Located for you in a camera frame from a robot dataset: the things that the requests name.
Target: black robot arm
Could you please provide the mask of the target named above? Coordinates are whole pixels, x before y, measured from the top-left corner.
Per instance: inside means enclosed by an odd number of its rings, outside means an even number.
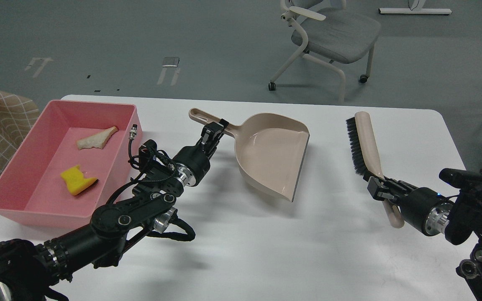
[[[122,255],[147,236],[193,240],[195,232],[173,206],[184,186],[196,186],[206,175],[227,126],[224,120],[207,124],[197,143],[182,148],[172,159],[157,150],[153,140],[143,143],[137,156],[130,151],[130,164],[140,171],[139,176],[98,207],[89,224],[37,246],[28,240],[0,242],[0,300],[67,301],[50,286],[71,281],[72,273],[89,263],[94,268],[117,266]],[[135,134],[136,125],[129,149]],[[115,202],[131,186],[133,197]],[[185,233],[164,232],[171,223]],[[142,230],[128,239],[128,231],[136,227]]]
[[[470,259],[457,267],[478,301],[482,301],[482,174],[465,170],[443,169],[440,179],[460,189],[457,200],[427,187],[415,187],[404,181],[367,176],[368,190],[375,200],[388,199],[400,208],[403,219],[426,236],[444,234],[454,245],[465,242],[472,233],[478,243]]]

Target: cleaning brush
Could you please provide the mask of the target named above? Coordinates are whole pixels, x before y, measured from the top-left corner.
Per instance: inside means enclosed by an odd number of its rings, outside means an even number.
[[[354,114],[354,118],[349,118],[346,123],[356,173],[362,175],[365,181],[368,181],[371,176],[384,179],[369,114],[364,111],[357,112]],[[382,203],[392,227],[403,227],[404,220],[399,208],[390,204],[388,200],[384,200]]]

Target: beige dustpan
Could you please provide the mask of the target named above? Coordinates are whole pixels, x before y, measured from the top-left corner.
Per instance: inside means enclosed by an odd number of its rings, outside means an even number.
[[[208,124],[220,118],[193,108],[189,118]],[[272,196],[293,202],[310,132],[302,122],[261,113],[242,125],[229,124],[226,135],[235,139],[235,153],[243,178]]]

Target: black bristles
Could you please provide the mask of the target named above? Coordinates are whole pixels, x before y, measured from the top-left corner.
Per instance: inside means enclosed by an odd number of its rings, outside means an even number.
[[[358,139],[358,131],[356,130],[356,121],[353,118],[346,120],[347,122],[347,134],[349,135],[349,141],[351,142],[352,163],[354,170],[358,175],[365,175],[367,172],[367,166],[362,156],[362,148],[360,147],[360,140]]]

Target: pink tray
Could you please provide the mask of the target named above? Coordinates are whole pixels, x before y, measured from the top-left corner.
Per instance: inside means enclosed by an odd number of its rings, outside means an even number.
[[[52,100],[0,176],[0,215],[26,225],[77,228],[128,180],[128,136],[135,105]],[[104,149],[78,150],[75,142],[117,126]],[[142,135],[132,145],[136,154]],[[60,174],[79,164],[99,179],[72,196]]]

